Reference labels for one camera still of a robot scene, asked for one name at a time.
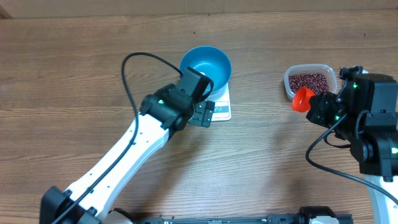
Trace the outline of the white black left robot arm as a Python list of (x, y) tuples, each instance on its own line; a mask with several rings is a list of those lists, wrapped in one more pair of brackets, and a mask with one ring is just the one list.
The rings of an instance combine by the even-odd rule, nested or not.
[(215, 102), (174, 84), (147, 95), (122, 138), (65, 191), (42, 197), (40, 223), (104, 223), (122, 189), (158, 149), (187, 123), (209, 127)]

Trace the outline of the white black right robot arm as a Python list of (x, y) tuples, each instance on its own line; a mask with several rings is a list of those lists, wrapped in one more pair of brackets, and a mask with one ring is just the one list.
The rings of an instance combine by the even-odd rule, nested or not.
[(307, 149), (331, 133), (349, 142), (351, 155), (364, 175), (358, 178), (306, 160), (314, 167), (351, 179), (368, 188), (375, 223), (397, 223), (397, 81), (389, 75), (364, 73), (361, 66), (341, 68), (338, 93), (309, 99), (306, 118), (326, 131)]

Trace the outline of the orange scoop blue handle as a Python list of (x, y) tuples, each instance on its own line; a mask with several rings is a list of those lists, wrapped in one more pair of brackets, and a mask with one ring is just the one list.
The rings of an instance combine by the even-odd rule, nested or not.
[(294, 111), (304, 113), (310, 109), (310, 99), (314, 95), (314, 92), (303, 86), (301, 89), (299, 89), (293, 100), (292, 100), (292, 109)]

